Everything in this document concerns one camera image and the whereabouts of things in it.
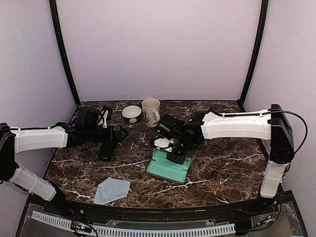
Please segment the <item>blue-grey glasses case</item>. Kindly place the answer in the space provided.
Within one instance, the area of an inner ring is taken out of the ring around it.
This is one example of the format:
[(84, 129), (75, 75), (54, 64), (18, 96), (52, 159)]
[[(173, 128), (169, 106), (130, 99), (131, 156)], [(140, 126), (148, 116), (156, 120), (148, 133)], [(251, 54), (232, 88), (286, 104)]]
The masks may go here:
[(154, 149), (152, 160), (146, 172), (168, 181), (184, 183), (187, 172), (191, 167), (192, 159), (186, 157), (184, 164), (177, 164), (167, 159), (167, 152)]

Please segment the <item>black glasses case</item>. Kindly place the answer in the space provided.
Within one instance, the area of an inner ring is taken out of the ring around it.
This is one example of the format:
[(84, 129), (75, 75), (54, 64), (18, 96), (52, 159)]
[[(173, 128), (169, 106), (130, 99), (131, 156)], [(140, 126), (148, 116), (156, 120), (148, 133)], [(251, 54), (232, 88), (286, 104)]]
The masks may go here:
[(115, 147), (116, 147), (116, 142), (102, 143), (99, 149), (98, 158), (102, 161), (108, 161), (109, 159), (112, 158)]

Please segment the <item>large blue cleaning cloth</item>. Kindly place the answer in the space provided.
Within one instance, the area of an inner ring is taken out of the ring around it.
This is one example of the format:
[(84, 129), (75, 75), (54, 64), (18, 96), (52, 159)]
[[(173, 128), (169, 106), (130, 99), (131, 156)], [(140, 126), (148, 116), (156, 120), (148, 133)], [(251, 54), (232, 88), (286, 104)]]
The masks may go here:
[(109, 204), (127, 197), (129, 191), (129, 181), (109, 177), (97, 186), (93, 203), (99, 205)]

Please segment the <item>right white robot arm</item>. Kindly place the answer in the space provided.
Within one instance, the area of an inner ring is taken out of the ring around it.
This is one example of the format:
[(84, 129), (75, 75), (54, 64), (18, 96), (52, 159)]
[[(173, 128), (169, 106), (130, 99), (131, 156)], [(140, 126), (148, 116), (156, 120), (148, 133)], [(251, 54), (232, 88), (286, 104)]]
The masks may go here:
[(253, 201), (252, 210), (263, 214), (271, 206), (286, 168), (294, 159), (293, 131), (280, 105), (247, 113), (218, 113), (210, 110), (191, 114), (187, 120), (168, 126), (175, 140), (167, 159), (183, 164), (187, 152), (197, 143), (217, 138), (255, 138), (270, 141), (270, 156), (260, 189), (260, 197)]

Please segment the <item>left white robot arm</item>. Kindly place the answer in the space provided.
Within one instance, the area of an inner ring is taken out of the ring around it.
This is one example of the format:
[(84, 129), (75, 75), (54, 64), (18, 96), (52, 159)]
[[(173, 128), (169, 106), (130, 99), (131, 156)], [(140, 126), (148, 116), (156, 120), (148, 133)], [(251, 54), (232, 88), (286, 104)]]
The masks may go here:
[(55, 185), (42, 179), (16, 162), (16, 154), (48, 148), (73, 148), (86, 143), (100, 143), (99, 159), (109, 159), (117, 143), (128, 136), (123, 127), (107, 125), (70, 125), (59, 122), (51, 127), (18, 128), (7, 123), (0, 125), (0, 181), (11, 182), (28, 192), (50, 202), (59, 215), (66, 215), (70, 205), (64, 193)]

